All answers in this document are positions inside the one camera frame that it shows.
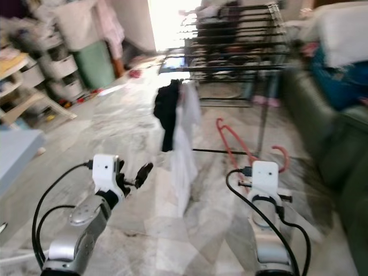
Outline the black hanging garment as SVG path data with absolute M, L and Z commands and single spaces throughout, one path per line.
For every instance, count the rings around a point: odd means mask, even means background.
M 153 115 L 160 121 L 164 130 L 161 152 L 169 152 L 174 149 L 177 105 L 181 94 L 181 85 L 181 79 L 174 79 L 169 85 L 160 87 L 156 92 Z

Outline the green plastic bin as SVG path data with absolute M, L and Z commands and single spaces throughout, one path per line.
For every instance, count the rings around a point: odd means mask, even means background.
M 107 44 L 99 40 L 78 52 L 72 52 L 82 81 L 90 90 L 103 89 L 115 82 Z

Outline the white hanging garment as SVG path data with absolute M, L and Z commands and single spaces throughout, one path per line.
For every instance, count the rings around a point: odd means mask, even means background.
M 171 179 L 177 199 L 177 216 L 182 217 L 191 197 L 191 185 L 198 169 L 194 157 L 194 131 L 201 122 L 201 108 L 196 84 L 187 80 L 179 85 L 176 104 L 173 153 L 171 155 Z

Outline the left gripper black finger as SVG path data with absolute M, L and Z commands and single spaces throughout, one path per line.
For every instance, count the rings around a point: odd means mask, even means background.
M 142 166 L 142 168 L 139 169 L 139 171 L 136 174 L 136 188 L 139 189 L 142 187 L 144 182 L 147 180 L 149 173 L 154 168 L 152 163 L 147 163 Z

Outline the white beige baby high chair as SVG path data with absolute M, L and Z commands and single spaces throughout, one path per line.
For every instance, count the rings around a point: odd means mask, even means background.
M 2 51 L 0 53 L 0 61 L 4 59 L 10 59 L 18 55 L 18 50 L 11 49 L 7 51 Z M 32 106 L 36 104 L 45 104 L 48 108 L 54 110 L 58 115 L 65 116 L 70 120 L 74 120 L 77 118 L 75 113 L 72 113 L 66 110 L 64 107 L 59 105 L 57 102 L 53 101 L 50 97 L 45 94 L 42 94 L 40 90 L 35 89 L 30 85 L 24 84 L 24 77 L 21 73 L 21 70 L 16 72 L 15 74 L 2 79 L 3 84 L 1 84 L 1 92 L 0 92 L 0 99 L 9 99 L 10 96 L 16 92 L 16 90 L 26 91 L 27 96 L 22 103 L 15 106 L 8 112 L 0 111 L 0 119 L 2 120 L 3 124 L 11 129 L 18 129 L 16 121 L 20 116 L 29 110 Z

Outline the terracotta plastic clothes hanger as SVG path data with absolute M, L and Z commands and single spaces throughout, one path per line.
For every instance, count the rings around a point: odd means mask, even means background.
M 249 164 L 253 164 L 255 161 L 260 160 L 259 157 L 256 157 L 255 155 L 252 154 L 252 152 L 250 152 L 249 147 L 247 147 L 244 140 L 239 136 L 239 134 L 237 134 L 237 132 L 234 131 L 234 129 L 232 129 L 231 126 L 224 123 L 223 118 L 217 118 L 215 126 L 216 126 L 216 129 L 217 129 L 218 133 L 219 133 L 219 137 L 221 137 L 221 141 L 224 144 L 226 153 L 228 154 L 229 162 L 231 163 L 233 168 L 239 168 L 239 166 L 237 165 L 236 153 L 231 149 L 231 146 L 229 145 L 228 139 L 224 136 L 224 131 L 229 132 L 229 134 L 231 134 L 231 136 L 234 137 L 234 139 L 240 145 L 242 150 L 244 150 L 244 153 L 247 156 L 247 160 L 248 160 Z M 271 149 L 278 150 L 282 154 L 282 156 L 283 156 L 283 166 L 281 166 L 279 168 L 278 172 L 279 173 L 284 173 L 284 171 L 286 171 L 289 168 L 289 166 L 291 165 L 291 158 L 289 156 L 289 153 L 287 152 L 286 148 L 282 147 L 281 145 L 273 145 L 271 147 Z

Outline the blue bag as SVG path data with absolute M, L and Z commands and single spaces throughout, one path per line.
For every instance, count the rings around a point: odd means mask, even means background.
M 368 61 L 342 67 L 328 67 L 326 61 L 323 47 L 316 48 L 310 70 L 329 105 L 341 111 L 368 103 Z

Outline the white drawer trolley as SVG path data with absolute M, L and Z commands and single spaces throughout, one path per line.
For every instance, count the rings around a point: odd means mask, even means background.
M 45 84 L 58 99 L 76 102 L 84 96 L 81 76 L 74 56 L 59 32 L 47 37 L 30 37 L 29 47 L 45 75 Z

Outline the dark green sofa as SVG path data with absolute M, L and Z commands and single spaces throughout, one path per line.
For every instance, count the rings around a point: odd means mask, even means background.
M 329 105 L 308 64 L 287 59 L 279 95 L 336 207 L 359 276 L 368 276 L 368 107 Z

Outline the black metal drying rack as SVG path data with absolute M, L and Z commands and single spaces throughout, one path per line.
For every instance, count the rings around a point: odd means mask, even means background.
M 278 88 L 289 47 L 281 15 L 281 0 L 246 3 L 245 0 L 203 1 L 184 11 L 177 45 L 165 50 L 160 76 L 196 84 L 234 83 L 238 95 L 201 95 L 202 107 L 252 107 L 261 97 L 260 124 L 254 155 L 265 138 L 269 99 Z

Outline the pink hanging garment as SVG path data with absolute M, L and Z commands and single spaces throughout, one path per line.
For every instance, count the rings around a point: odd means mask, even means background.
M 116 11 L 109 0 L 97 0 L 95 9 L 97 10 L 99 27 L 103 38 L 110 45 L 112 58 L 121 59 L 123 55 L 122 42 L 125 39 L 125 34 Z

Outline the yellow folded cloth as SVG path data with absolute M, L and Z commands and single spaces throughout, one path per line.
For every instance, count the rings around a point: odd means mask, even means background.
M 10 59 L 1 60 L 0 78 L 5 79 L 6 77 L 9 77 L 20 71 L 28 63 L 27 58 L 27 53 L 19 53 L 18 55 Z

